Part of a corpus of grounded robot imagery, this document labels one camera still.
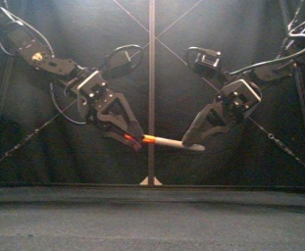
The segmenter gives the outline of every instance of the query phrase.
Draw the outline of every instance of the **black curtain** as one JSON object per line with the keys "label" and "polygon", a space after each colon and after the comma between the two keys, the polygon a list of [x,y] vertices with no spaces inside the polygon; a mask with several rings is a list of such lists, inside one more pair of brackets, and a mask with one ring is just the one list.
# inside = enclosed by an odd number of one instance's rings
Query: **black curtain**
{"label": "black curtain", "polygon": [[[289,8],[294,11],[294,2]],[[148,0],[13,1],[10,8],[46,37],[57,58],[96,67],[124,44],[144,46],[135,71],[108,87],[128,99],[148,129]],[[155,135],[180,139],[222,84],[203,81],[183,64],[191,46],[219,51],[234,71],[275,57],[285,37],[278,1],[155,1]],[[0,51],[0,157],[53,116],[49,79]],[[163,184],[305,185],[305,169],[265,131],[305,161],[305,130],[291,77],[258,83],[263,100],[251,120],[202,144],[206,152],[155,146],[154,173]],[[54,87],[60,107],[73,100]],[[75,108],[68,115],[79,120]],[[0,181],[137,184],[148,175],[147,147],[133,152],[92,125],[56,119],[0,163]]]}

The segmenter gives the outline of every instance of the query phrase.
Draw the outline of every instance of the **wire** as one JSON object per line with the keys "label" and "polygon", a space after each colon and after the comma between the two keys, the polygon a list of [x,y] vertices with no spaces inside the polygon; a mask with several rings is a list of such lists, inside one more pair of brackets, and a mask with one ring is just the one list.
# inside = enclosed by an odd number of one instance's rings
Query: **wire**
{"label": "wire", "polygon": [[58,107],[58,105],[57,105],[57,103],[56,103],[56,100],[54,100],[53,88],[52,88],[52,83],[50,83],[50,82],[49,82],[49,89],[50,89],[50,100],[52,100],[52,104],[53,104],[53,106],[54,106],[57,112],[60,113],[60,115],[64,117],[64,119],[65,119],[69,123],[72,123],[72,124],[75,124],[75,125],[77,125],[77,126],[85,125],[87,122],[76,122],[73,119],[71,119],[71,118],[64,114],[64,112],[62,112],[62,110],[60,109],[60,107]]}
{"label": "wire", "polygon": [[[293,34],[294,30],[297,30],[298,28],[301,28],[302,26],[305,25],[305,22],[298,25],[287,34],[287,38],[293,37],[293,38],[298,38],[298,37],[303,37],[305,38],[305,34],[303,33],[297,33],[297,34]],[[270,64],[275,64],[275,63],[279,63],[279,62],[283,62],[286,60],[290,60],[290,59],[294,59],[295,57],[301,56],[302,54],[305,54],[305,48],[302,50],[299,50],[298,52],[295,52],[293,55],[289,55],[286,57],[282,57],[282,58],[277,58],[274,60],[270,60],[270,61],[265,61],[265,62],[261,62],[258,64],[254,64],[249,67],[245,67],[242,68],[241,70],[233,72],[233,73],[229,73],[229,75],[238,75],[241,74],[242,72],[247,71],[247,70],[251,70],[257,67],[261,67],[261,66],[266,66],[266,65],[270,65]]]}
{"label": "wire", "polygon": [[1,51],[2,51],[8,56],[12,56],[12,57],[16,57],[16,56],[17,56],[17,55],[14,55],[14,54],[12,54],[12,53],[8,52],[8,50],[4,48],[4,45],[2,45],[2,43],[1,43],[1,40],[0,40],[0,49],[1,49]]}
{"label": "wire", "polygon": [[295,12],[294,12],[293,19],[291,19],[291,21],[290,21],[290,23],[289,23],[289,25],[287,25],[287,27],[286,27],[286,28],[287,28],[287,31],[291,30],[291,26],[297,23],[297,16],[298,16],[298,14],[299,14],[302,5],[303,5],[303,0],[299,0],[299,1],[298,1],[298,5],[297,5],[297,7],[295,7]]}
{"label": "wire", "polygon": [[131,66],[131,71],[132,71],[140,65],[141,60],[143,60],[143,55],[144,55],[143,48],[136,44],[128,44],[128,45],[123,45],[123,46],[115,48],[112,50],[112,52],[109,53],[109,55],[104,58],[103,64],[97,68],[101,70],[105,67],[105,65],[108,64],[108,61],[113,57],[113,55],[117,52],[124,51],[124,50],[129,50],[129,49],[137,49],[137,52],[141,52],[140,53],[141,56],[139,57],[136,64]]}

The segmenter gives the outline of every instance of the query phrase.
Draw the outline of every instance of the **cylindrical object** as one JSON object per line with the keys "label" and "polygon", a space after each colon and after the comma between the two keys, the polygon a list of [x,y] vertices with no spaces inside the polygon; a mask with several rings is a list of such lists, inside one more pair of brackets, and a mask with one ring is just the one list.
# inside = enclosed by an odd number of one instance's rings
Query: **cylindrical object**
{"label": "cylindrical object", "polygon": [[170,147],[187,149],[187,150],[192,150],[192,151],[204,151],[203,145],[194,144],[194,145],[186,147],[186,146],[183,146],[182,141],[179,141],[179,140],[167,139],[163,137],[154,137],[150,135],[145,135],[143,142],[145,142],[148,144],[155,144],[155,145],[166,145]]}

